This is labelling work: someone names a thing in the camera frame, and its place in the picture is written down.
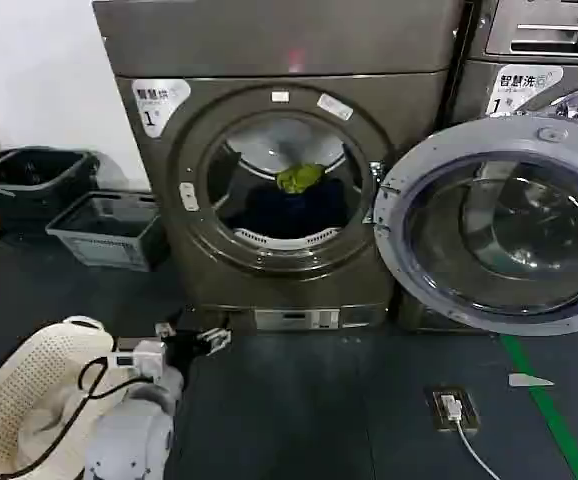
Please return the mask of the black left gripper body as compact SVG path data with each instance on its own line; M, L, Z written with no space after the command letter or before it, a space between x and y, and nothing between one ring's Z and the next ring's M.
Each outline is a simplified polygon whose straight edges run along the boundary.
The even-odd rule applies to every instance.
M167 359L193 359L203 354L203 340L193 330L176 330L163 338Z

